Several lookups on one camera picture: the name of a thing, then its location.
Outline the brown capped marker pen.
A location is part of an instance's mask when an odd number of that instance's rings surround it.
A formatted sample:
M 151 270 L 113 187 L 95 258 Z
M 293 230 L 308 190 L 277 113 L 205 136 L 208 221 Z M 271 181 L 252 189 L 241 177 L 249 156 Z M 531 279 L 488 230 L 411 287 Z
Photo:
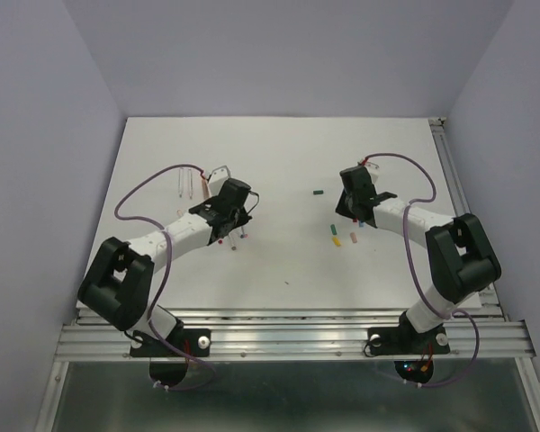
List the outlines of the brown capped marker pen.
M 205 177 L 201 178 L 202 196 L 204 200 L 208 200 L 211 197 L 208 180 Z

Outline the grey capped marker pen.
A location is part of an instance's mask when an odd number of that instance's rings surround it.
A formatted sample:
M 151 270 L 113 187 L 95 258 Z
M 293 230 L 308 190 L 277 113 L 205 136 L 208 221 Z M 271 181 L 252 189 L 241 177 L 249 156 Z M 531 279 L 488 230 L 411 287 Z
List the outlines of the grey capped marker pen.
M 177 193 L 178 197 L 182 198 L 184 196 L 184 189 L 185 189 L 185 169 L 183 167 L 178 168 L 178 185 L 177 185 Z

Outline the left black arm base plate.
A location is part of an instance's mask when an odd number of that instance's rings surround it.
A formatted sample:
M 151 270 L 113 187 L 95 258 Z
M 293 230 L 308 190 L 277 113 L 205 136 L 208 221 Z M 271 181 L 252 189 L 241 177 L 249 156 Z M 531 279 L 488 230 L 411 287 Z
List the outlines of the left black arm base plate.
M 134 358 L 173 357 L 177 354 L 159 341 L 154 334 L 148 335 L 135 330 L 129 337 L 129 355 Z M 175 329 L 166 341 L 184 353 L 198 357 L 210 355 L 212 332 L 209 328 L 182 328 Z

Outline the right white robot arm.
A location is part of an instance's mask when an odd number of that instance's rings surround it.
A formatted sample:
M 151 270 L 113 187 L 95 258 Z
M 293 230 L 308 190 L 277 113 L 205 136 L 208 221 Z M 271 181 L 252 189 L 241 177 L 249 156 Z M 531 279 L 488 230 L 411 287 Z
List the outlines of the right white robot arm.
M 449 351 L 444 324 L 459 305 L 501 276 L 500 262 L 477 216 L 446 216 L 415 208 L 390 192 L 378 193 L 365 166 L 340 173 L 343 190 L 337 214 L 374 229 L 402 236 L 427 251 L 431 285 L 418 291 L 418 301 L 404 311 L 394 327 L 368 332 L 368 356 L 409 356 L 433 347 Z

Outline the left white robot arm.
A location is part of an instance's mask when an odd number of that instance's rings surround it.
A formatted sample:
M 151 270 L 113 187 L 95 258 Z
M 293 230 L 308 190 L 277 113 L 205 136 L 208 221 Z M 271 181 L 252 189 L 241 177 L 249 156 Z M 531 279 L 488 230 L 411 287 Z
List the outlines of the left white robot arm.
M 178 220 L 143 237 L 120 241 L 106 239 L 98 248 L 77 291 L 77 299 L 116 329 L 142 335 L 142 346 L 151 344 L 164 355 L 191 355 L 192 343 L 184 336 L 183 322 L 151 300 L 154 274 L 163 270 L 159 287 L 166 287 L 174 260 L 206 248 L 246 225 L 245 208 L 251 186 L 235 178 L 217 183 L 218 191 L 189 209 Z

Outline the peach capped marker pen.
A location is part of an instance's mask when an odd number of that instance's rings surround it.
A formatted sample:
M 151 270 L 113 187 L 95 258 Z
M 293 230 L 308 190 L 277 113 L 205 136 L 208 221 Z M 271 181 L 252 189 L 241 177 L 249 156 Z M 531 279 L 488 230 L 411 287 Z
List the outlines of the peach capped marker pen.
M 232 233 L 230 233 L 228 235 L 228 241 L 229 241 L 229 245 L 230 245 L 231 250 L 236 251 L 237 250 L 237 243 L 236 243 L 235 236 Z

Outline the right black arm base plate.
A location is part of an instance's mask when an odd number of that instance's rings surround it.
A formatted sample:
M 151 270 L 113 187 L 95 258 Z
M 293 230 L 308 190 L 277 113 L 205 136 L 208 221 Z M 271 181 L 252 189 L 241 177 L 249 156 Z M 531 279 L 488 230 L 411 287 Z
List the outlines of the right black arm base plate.
M 425 333 L 399 327 L 374 327 L 368 329 L 367 345 L 371 356 L 447 355 L 451 352 L 446 330 L 438 326 Z

